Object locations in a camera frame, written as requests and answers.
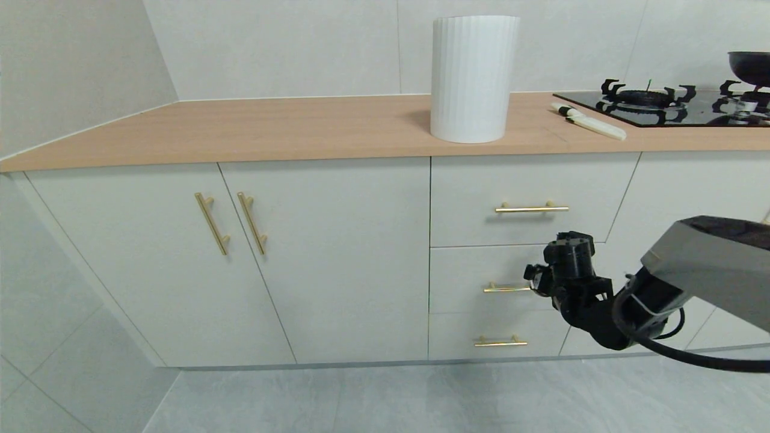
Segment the white cylindrical vase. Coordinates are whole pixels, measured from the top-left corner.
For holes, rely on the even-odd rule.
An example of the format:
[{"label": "white cylindrical vase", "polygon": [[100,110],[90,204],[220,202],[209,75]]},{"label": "white cylindrical vase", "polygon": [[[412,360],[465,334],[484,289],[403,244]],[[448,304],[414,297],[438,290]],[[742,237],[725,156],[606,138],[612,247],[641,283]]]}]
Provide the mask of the white cylindrical vase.
[{"label": "white cylindrical vase", "polygon": [[518,22],[503,15],[434,21],[431,134],[455,143],[505,135]]}]

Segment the gold bar handle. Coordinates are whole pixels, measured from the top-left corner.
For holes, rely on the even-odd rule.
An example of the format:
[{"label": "gold bar handle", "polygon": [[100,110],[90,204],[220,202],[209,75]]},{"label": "gold bar handle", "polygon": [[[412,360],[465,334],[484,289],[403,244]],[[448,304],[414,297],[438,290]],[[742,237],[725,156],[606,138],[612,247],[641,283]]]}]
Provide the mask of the gold bar handle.
[{"label": "gold bar handle", "polygon": [[219,247],[219,251],[222,251],[222,255],[227,255],[227,249],[225,248],[225,244],[230,240],[230,235],[226,234],[225,236],[222,236],[219,234],[219,229],[216,228],[216,224],[214,224],[214,219],[211,217],[211,210],[209,210],[209,206],[211,206],[212,203],[214,203],[214,197],[209,197],[207,199],[203,198],[203,194],[201,193],[195,193],[195,198],[198,200],[198,205],[200,206],[201,212],[203,212],[203,216],[206,218],[206,222],[209,224],[209,228],[211,229],[211,233],[214,235],[214,239],[216,240],[216,245]]},{"label": "gold bar handle", "polygon": [[508,203],[503,202],[503,204],[495,208],[496,213],[536,213],[536,212],[567,212],[569,211],[569,206],[556,206],[554,202],[548,200],[545,203],[545,206],[536,206],[536,207],[508,207]]},{"label": "gold bar handle", "polygon": [[513,337],[511,337],[510,341],[487,341],[486,338],[482,335],[479,337],[478,341],[474,343],[475,347],[501,347],[501,346],[526,346],[528,343],[526,341],[519,340],[518,337],[514,334]]},{"label": "gold bar handle", "polygon": [[254,235],[256,246],[259,248],[259,253],[265,255],[265,243],[267,243],[267,235],[259,234],[259,230],[256,229],[256,223],[254,222],[254,215],[251,214],[251,206],[254,204],[254,197],[247,197],[244,193],[238,193],[238,201],[241,202],[243,213],[246,214],[246,221],[249,222],[249,228],[251,234]]},{"label": "gold bar handle", "polygon": [[502,293],[510,293],[510,292],[528,292],[532,290],[529,286],[527,287],[514,287],[514,286],[502,286],[498,287],[495,285],[494,281],[489,282],[489,287],[484,288],[484,293],[486,294],[502,294]]}]

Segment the drawer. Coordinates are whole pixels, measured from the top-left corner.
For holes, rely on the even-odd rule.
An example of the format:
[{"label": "drawer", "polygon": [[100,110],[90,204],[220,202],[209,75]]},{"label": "drawer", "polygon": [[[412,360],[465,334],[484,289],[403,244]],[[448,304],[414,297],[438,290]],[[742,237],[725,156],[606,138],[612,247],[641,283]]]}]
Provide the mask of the drawer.
[{"label": "drawer", "polygon": [[[599,257],[603,244],[596,244]],[[431,248],[430,312],[553,310],[551,300],[527,290],[524,268],[543,263],[545,245]],[[496,287],[491,291],[490,284]]]},{"label": "drawer", "polygon": [[[433,158],[430,245],[548,243],[569,230],[602,242],[638,158],[639,153]],[[569,211],[496,212],[503,202],[507,208],[552,202]]]},{"label": "drawer", "polygon": [[[556,356],[568,329],[556,310],[431,314],[428,359]],[[475,346],[481,336],[492,344],[511,342],[513,335],[526,344]]]}]

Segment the floor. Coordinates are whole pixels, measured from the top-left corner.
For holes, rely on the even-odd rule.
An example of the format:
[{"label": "floor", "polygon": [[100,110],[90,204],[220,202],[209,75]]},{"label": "floor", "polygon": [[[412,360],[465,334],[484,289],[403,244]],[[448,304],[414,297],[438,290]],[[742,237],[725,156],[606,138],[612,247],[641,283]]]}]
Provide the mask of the floor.
[{"label": "floor", "polygon": [[[770,359],[770,347],[719,352]],[[760,432],[770,374],[657,357],[185,371],[145,433]]]}]

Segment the frying pan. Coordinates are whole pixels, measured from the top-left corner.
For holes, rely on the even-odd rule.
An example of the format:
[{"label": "frying pan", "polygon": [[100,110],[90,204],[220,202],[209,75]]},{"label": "frying pan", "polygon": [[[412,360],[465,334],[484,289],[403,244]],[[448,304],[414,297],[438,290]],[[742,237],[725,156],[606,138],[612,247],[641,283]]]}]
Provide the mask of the frying pan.
[{"label": "frying pan", "polygon": [[770,87],[770,52],[731,51],[730,68],[743,82]]}]

